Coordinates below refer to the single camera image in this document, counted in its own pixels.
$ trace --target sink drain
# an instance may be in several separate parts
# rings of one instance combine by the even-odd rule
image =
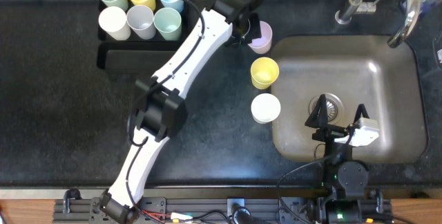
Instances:
[[[325,93],[326,106],[327,106],[327,117],[330,124],[336,123],[340,120],[342,113],[344,111],[343,103],[335,95],[331,93]],[[309,105],[309,113],[313,111],[316,104],[318,103],[319,95],[315,96]]]

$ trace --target wooden surface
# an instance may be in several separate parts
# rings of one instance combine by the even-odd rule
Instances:
[[[392,203],[395,215],[413,223],[442,223],[442,200],[398,199]],[[54,204],[54,200],[0,200],[0,207],[10,221],[8,224],[52,223]]]

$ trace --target chrome faucet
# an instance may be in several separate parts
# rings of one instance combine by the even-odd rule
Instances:
[[[396,48],[407,39],[416,25],[419,13],[421,13],[421,0],[407,0],[405,23],[394,36],[388,39],[388,46],[390,46],[390,48]]]
[[[348,24],[352,20],[354,14],[367,14],[374,13],[376,11],[376,4],[379,0],[375,0],[374,3],[363,3],[363,0],[348,0],[343,10],[339,10],[335,14],[335,20],[339,24]],[[407,12],[405,13],[405,23],[398,32],[388,39],[388,46],[396,48],[399,46],[410,33],[413,31],[416,25],[419,13],[421,10],[421,0],[407,0]]]

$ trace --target countertop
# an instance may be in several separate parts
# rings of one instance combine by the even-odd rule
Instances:
[[[98,0],[0,0],[0,187],[108,187],[129,149],[126,121],[134,75],[96,67]],[[334,21],[346,0],[265,0],[261,20],[273,43],[292,35],[391,35],[403,24],[398,0],[374,15]],[[412,164],[369,164],[371,186],[442,184],[442,7],[419,20],[408,43],[416,53],[428,148]],[[271,124],[251,117],[262,93],[249,68],[259,55],[221,47],[195,79],[183,130],[161,150],[147,187],[269,186],[302,163],[283,158]],[[319,167],[287,180],[320,184]]]

